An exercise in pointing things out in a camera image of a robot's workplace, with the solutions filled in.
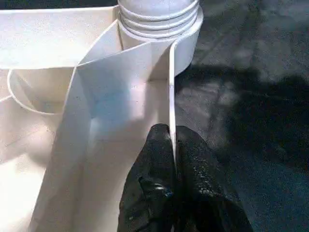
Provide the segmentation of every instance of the black glove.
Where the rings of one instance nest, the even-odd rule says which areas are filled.
[[[176,215],[175,178],[169,128],[157,124],[126,178],[118,232],[170,232]]]
[[[155,125],[127,176],[118,232],[182,231],[190,217],[200,232],[252,231],[216,156],[186,127],[177,127],[177,181],[174,167],[168,126]]]
[[[177,165],[184,210],[200,232],[253,231],[214,153],[193,130],[177,127]]]

